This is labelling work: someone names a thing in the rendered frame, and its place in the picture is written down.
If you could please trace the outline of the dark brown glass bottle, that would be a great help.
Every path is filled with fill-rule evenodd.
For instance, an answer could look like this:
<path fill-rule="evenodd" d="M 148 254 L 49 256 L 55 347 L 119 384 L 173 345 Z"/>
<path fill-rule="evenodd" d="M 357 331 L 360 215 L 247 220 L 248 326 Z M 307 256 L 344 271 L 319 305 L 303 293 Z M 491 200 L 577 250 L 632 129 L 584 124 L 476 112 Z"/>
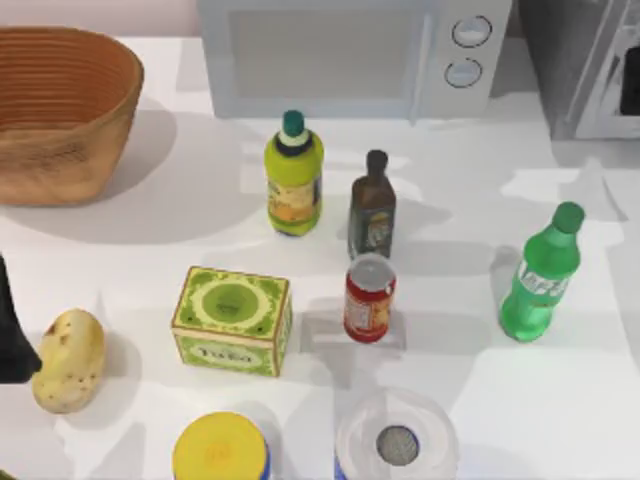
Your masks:
<path fill-rule="evenodd" d="M 366 174 L 351 187 L 348 253 L 351 259 L 374 252 L 391 256 L 396 194 L 386 176 L 388 155 L 374 149 L 366 155 Z"/>

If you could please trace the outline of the yellow-green bottle with teal cap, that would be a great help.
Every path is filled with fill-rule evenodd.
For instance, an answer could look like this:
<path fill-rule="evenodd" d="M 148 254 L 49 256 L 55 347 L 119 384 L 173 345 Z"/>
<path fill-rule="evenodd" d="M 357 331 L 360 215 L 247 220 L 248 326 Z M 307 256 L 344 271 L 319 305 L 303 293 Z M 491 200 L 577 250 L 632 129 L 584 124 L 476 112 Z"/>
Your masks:
<path fill-rule="evenodd" d="M 267 212 L 276 231 L 301 237 L 316 226 L 322 211 L 323 162 L 323 142 L 307 128 L 303 113 L 285 111 L 264 150 Z"/>

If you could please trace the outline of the red and white can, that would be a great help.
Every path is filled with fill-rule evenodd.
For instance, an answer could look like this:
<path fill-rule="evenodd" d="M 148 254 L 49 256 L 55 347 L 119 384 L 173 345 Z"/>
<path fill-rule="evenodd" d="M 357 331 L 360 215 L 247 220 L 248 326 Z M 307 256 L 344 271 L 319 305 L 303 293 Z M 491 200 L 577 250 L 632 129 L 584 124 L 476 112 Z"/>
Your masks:
<path fill-rule="evenodd" d="M 391 263 L 377 253 L 358 255 L 351 262 L 345 280 L 346 333 L 360 343 L 379 341 L 389 329 L 397 284 Z"/>

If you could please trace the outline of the green tea box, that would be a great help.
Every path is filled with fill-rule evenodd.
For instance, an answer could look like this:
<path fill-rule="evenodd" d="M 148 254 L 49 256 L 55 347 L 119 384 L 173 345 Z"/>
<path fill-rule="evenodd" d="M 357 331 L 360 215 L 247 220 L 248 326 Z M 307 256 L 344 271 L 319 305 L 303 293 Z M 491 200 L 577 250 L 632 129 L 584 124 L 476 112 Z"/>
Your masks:
<path fill-rule="evenodd" d="M 182 362 L 278 377 L 293 326 L 283 277 L 189 268 L 171 331 Z"/>

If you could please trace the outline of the pale microwave oven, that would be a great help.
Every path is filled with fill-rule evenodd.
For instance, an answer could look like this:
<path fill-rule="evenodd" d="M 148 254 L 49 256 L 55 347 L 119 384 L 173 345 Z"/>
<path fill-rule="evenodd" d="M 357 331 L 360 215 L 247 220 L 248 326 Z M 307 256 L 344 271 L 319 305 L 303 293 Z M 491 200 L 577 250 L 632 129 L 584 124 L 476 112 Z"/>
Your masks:
<path fill-rule="evenodd" d="M 221 118 L 448 120 L 489 100 L 513 0 L 197 0 L 212 102 Z M 457 21 L 492 24 L 476 48 Z M 470 88 L 444 79 L 464 58 L 483 67 Z"/>

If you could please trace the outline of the white paper towel roll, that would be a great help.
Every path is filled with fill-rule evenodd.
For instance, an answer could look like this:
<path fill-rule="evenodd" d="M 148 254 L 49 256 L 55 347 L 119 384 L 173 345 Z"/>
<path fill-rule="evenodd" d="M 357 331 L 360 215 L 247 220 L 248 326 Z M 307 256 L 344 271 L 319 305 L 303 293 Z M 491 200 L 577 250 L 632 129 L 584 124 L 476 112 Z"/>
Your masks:
<path fill-rule="evenodd" d="M 334 480 L 457 480 L 459 442 L 434 400 L 382 389 L 341 419 Z"/>

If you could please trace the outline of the round microwave knob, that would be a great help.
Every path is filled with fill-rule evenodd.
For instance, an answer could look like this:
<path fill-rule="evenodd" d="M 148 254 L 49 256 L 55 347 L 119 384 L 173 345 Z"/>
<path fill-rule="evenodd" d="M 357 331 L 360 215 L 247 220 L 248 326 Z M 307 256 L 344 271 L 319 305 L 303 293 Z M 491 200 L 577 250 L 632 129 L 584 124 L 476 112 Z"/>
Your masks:
<path fill-rule="evenodd" d="M 445 81 L 456 89 L 472 87 L 481 79 L 482 75 L 482 65 L 472 58 L 451 62 L 444 71 Z"/>
<path fill-rule="evenodd" d="M 461 19 L 452 28 L 452 39 L 461 48 L 476 48 L 491 36 L 493 26 L 482 15 Z"/>

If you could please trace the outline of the green soda bottle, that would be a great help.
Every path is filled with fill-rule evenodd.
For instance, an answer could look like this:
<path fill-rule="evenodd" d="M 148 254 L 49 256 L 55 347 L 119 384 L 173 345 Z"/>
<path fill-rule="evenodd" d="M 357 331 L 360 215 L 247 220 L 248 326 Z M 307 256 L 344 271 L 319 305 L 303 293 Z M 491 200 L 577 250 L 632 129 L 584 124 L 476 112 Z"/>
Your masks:
<path fill-rule="evenodd" d="M 524 245 L 511 289 L 499 310 L 499 324 L 510 338 L 529 343 L 548 329 L 581 263 L 578 233 L 585 219 L 577 203 L 559 204 L 550 223 Z"/>

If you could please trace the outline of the yellow-lidded blue canister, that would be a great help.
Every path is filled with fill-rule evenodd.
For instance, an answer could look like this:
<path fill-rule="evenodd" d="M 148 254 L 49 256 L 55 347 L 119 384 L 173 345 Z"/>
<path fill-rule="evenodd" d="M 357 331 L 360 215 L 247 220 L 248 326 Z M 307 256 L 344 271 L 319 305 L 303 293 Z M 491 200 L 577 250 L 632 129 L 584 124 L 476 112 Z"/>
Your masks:
<path fill-rule="evenodd" d="M 214 412 L 191 422 L 172 452 L 173 480 L 270 480 L 271 454 L 247 417 Z"/>

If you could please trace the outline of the yellow potato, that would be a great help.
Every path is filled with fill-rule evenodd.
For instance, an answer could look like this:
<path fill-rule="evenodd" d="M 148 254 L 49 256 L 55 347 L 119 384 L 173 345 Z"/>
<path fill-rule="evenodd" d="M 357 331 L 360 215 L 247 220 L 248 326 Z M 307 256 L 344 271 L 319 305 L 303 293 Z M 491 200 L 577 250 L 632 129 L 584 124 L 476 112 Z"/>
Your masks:
<path fill-rule="evenodd" d="M 65 311 L 44 333 L 38 354 L 42 368 L 31 380 L 37 404 L 52 414 L 83 409 L 103 376 L 106 340 L 101 323 L 83 309 Z"/>

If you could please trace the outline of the brown woven basket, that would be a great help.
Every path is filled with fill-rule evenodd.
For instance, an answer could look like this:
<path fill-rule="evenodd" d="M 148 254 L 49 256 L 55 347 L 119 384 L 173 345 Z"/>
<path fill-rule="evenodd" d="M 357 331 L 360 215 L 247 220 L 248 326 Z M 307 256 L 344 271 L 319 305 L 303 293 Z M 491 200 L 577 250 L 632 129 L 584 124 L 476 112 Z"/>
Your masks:
<path fill-rule="evenodd" d="M 0 205 L 99 196 L 129 139 L 144 82 L 138 56 L 105 34 L 0 27 Z"/>

